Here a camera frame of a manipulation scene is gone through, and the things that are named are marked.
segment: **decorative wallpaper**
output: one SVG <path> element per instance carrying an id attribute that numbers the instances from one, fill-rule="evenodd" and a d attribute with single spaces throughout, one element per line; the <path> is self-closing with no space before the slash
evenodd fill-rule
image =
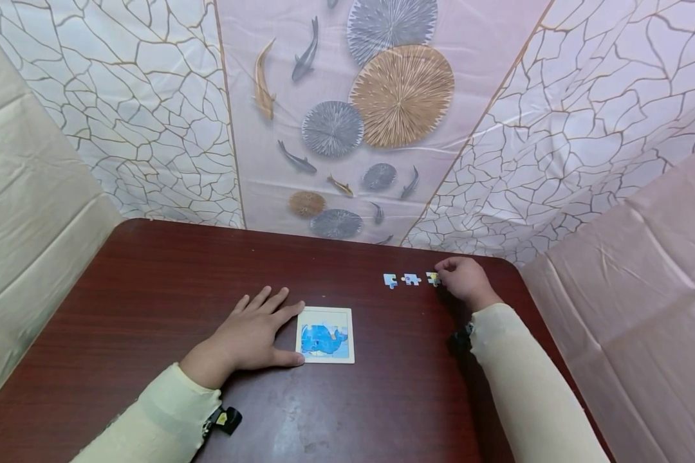
<path id="1" fill-rule="evenodd" d="M 242 227 L 212 1 L 0 0 L 0 45 L 127 217 Z"/>
<path id="2" fill-rule="evenodd" d="M 695 151 L 695 0 L 0 0 L 0 45 L 127 217 L 524 264 Z"/>
<path id="3" fill-rule="evenodd" d="M 695 1 L 556 0 L 403 245 L 531 261 L 695 151 Z"/>
<path id="4" fill-rule="evenodd" d="M 216 1 L 247 228 L 392 245 L 549 2 Z"/>

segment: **jigsaw puzzle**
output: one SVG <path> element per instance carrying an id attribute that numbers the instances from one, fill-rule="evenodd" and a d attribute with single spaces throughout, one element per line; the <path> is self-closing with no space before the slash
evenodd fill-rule
<path id="1" fill-rule="evenodd" d="M 432 284 L 434 287 L 438 287 L 440 284 L 440 278 L 436 272 L 425 272 L 427 275 L 427 283 Z"/>
<path id="2" fill-rule="evenodd" d="M 384 284 L 390 289 L 394 289 L 397 286 L 396 275 L 393 273 L 384 273 Z"/>
<path id="3" fill-rule="evenodd" d="M 404 277 L 402 277 L 402 282 L 405 282 L 407 286 L 411 286 L 411 284 L 414 284 L 414 286 L 419 286 L 421 281 L 422 279 L 417 278 L 414 273 L 405 273 Z"/>

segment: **cream sleeve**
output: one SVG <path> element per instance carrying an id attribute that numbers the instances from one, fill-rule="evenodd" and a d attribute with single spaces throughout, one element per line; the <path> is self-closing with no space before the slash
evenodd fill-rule
<path id="1" fill-rule="evenodd" d="M 517 463 L 606 463 L 587 416 L 551 359 L 507 304 L 471 318 L 483 367 Z"/>
<path id="2" fill-rule="evenodd" d="M 219 408 L 219 390 L 191 381 L 173 364 L 73 463 L 187 463 L 203 444 L 205 421 Z"/>

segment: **cracked marble pattern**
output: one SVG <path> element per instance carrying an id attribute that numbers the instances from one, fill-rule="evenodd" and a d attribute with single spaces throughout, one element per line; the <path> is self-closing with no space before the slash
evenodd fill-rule
<path id="1" fill-rule="evenodd" d="M 555 0 L 402 243 L 531 261 L 695 151 L 695 1 Z"/>
<path id="2" fill-rule="evenodd" d="M 0 45 L 124 216 L 243 226 L 212 0 L 0 0 Z"/>

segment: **wrist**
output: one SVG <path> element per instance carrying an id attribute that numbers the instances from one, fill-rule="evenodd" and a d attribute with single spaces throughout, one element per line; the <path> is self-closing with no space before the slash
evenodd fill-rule
<path id="1" fill-rule="evenodd" d="M 218 354 L 208 340 L 193 347 L 179 366 L 191 381 L 211 390 L 221 389 L 236 370 L 234 364 L 226 356 Z"/>
<path id="2" fill-rule="evenodd" d="M 488 293 L 479 294 L 468 298 L 464 301 L 466 309 L 473 313 L 483 311 L 485 308 L 503 303 L 502 298 L 500 298 L 494 291 L 489 291 Z"/>

